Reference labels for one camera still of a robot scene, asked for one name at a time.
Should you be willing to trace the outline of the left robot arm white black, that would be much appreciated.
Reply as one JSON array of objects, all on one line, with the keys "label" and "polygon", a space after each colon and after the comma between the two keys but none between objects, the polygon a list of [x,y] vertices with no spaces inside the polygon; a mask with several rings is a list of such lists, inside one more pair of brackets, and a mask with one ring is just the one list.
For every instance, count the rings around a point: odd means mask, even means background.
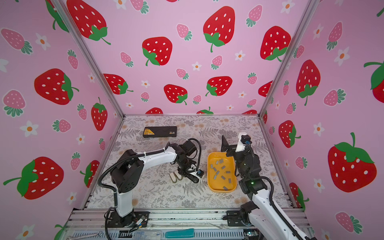
[{"label": "left robot arm white black", "polygon": [[177,164],[177,173],[197,184],[204,176],[204,171],[200,170],[201,155],[201,143],[194,138],[181,145],[167,143],[164,148],[152,152],[126,151],[98,178],[98,186],[111,190],[114,196],[114,206],[105,214],[105,229],[132,226],[136,230],[148,219],[148,213],[136,214],[132,204],[133,189],[144,170],[166,163]]}]

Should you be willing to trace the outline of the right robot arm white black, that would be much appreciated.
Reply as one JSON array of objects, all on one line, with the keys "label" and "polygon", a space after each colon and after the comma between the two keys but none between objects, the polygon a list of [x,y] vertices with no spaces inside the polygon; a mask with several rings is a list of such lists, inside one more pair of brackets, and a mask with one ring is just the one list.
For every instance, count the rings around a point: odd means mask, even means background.
[{"label": "right robot arm white black", "polygon": [[222,136],[221,152],[234,158],[236,170],[241,177],[239,186],[250,199],[240,208],[244,225],[256,227],[260,240],[310,239],[274,201],[274,184],[268,177],[260,175],[260,159],[252,148],[249,135],[240,133],[236,145],[229,145]]}]

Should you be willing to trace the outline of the beige eraser left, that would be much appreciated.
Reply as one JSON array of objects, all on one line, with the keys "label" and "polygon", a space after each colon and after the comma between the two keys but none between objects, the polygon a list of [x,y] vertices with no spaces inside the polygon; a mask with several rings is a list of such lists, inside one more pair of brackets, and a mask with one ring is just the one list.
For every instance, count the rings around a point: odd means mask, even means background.
[{"label": "beige eraser left", "polygon": [[172,183],[176,183],[178,181],[176,175],[173,172],[169,173],[169,176],[171,178]]}]

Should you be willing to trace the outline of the yellow plastic tray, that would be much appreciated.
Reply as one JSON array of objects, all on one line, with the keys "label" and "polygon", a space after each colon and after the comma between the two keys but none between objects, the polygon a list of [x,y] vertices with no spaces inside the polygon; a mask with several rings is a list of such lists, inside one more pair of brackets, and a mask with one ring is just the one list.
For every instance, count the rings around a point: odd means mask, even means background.
[{"label": "yellow plastic tray", "polygon": [[226,153],[212,152],[207,160],[207,182],[215,193],[230,193],[237,188],[235,176],[235,160]]}]

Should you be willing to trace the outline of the black tool case yellow label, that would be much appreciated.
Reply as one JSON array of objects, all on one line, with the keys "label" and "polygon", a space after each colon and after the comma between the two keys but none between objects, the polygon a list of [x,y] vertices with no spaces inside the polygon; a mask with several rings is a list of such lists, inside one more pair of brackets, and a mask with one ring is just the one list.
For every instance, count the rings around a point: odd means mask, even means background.
[{"label": "black tool case yellow label", "polygon": [[144,138],[169,138],[177,136],[177,126],[145,127]]}]

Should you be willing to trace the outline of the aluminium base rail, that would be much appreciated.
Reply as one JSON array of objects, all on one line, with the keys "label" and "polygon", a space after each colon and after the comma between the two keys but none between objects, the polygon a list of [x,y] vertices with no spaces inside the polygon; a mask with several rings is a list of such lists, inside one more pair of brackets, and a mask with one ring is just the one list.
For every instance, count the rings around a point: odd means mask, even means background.
[{"label": "aluminium base rail", "polygon": [[136,209],[148,219],[132,232],[130,227],[105,229],[106,209],[75,210],[59,237],[61,240],[167,240],[165,233],[194,229],[191,240],[257,239],[258,230],[244,225],[237,209]]}]

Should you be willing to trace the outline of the teal handled tool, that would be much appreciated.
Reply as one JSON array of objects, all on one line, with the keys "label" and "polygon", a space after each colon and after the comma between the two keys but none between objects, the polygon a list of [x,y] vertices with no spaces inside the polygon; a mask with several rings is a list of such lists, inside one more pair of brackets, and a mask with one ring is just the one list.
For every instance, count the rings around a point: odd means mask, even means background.
[{"label": "teal handled tool", "polygon": [[193,238],[194,236],[195,236],[194,229],[168,231],[165,233],[166,239],[184,239],[184,238]]}]

